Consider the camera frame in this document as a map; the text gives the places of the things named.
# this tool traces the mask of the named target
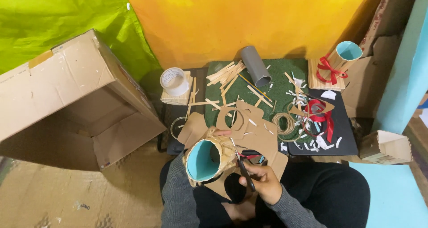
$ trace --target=person's right hand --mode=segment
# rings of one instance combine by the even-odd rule
[[[253,180],[255,190],[259,193],[260,197],[268,204],[276,204],[281,198],[282,186],[276,178],[274,170],[268,165],[250,165],[246,162],[243,164],[249,173],[253,173],[259,178],[257,181],[254,179],[251,180]],[[239,183],[247,187],[247,180],[244,176],[239,178]]]

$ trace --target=yellow backdrop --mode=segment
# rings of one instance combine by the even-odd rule
[[[254,45],[265,59],[319,58],[359,42],[379,0],[130,0],[165,68],[231,60]]]

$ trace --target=teal inner lining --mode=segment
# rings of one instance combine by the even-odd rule
[[[344,41],[337,45],[337,53],[346,60],[357,59],[362,55],[362,50],[351,41]]]
[[[187,159],[187,171],[195,181],[211,179],[217,173],[220,162],[211,159],[210,150],[213,143],[202,140],[195,145]]]

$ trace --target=black pants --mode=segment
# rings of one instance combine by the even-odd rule
[[[170,162],[160,172],[160,190],[167,180]],[[245,188],[239,176],[226,180],[225,189],[232,201],[242,200]],[[286,166],[280,181],[288,193],[328,228],[363,228],[366,226],[370,190],[366,179],[355,169],[338,163],[292,163]],[[233,227],[221,202],[229,200],[207,187],[193,190],[200,227]],[[254,219],[243,227],[285,227],[276,214],[258,197]]]

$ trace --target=artificial grass mat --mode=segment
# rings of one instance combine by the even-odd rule
[[[213,61],[210,63],[208,67],[208,75],[211,75],[215,73],[216,66],[220,63],[223,67],[228,65],[231,61]],[[268,69],[273,83],[272,89],[269,90],[270,84],[267,84],[263,87],[258,87],[260,91],[266,92],[266,95],[273,101],[272,105],[274,105],[276,100],[276,106],[275,111],[272,112],[272,108],[269,107],[264,102],[261,102],[259,104],[259,108],[262,109],[265,114],[263,115],[263,118],[268,121],[272,121],[272,118],[276,113],[286,113],[287,112],[287,105],[290,104],[290,102],[293,101],[293,98],[295,96],[288,95],[286,92],[288,90],[291,90],[294,92],[294,85],[288,81],[288,78],[284,74],[284,72],[287,72],[292,77],[292,72],[294,74],[294,77],[297,79],[304,79],[306,82],[302,84],[307,84],[308,80],[308,62],[305,59],[264,59],[263,63],[266,67],[270,65],[270,68]],[[247,69],[244,69],[242,72],[240,72],[242,76],[244,76],[249,82],[253,83],[253,80],[251,79]],[[246,103],[255,105],[256,102],[259,100],[259,97],[254,95],[248,88],[247,83],[240,77],[232,84],[228,92],[226,93],[226,103],[232,103],[235,102],[238,95],[239,98],[242,98]],[[220,103],[219,106],[223,105],[223,101],[221,98],[221,91],[220,91],[220,83],[213,84],[206,87],[205,97],[209,100],[219,100]],[[308,87],[302,89],[303,92],[308,92]],[[219,110],[212,111],[213,106],[212,105],[206,105],[205,108],[205,122],[207,124],[207,127],[211,127],[212,125],[215,126],[217,123],[217,116],[220,112]],[[226,116],[225,117],[226,124],[230,126],[232,122],[232,118]],[[286,127],[286,121],[285,119],[280,119],[280,127],[282,130]],[[295,138],[299,132],[299,129],[302,129],[302,126],[296,126],[294,131],[287,135],[287,136],[281,136],[283,139],[292,139]],[[311,136],[306,136],[305,138],[300,138],[297,140],[298,142],[310,142],[312,139]]]

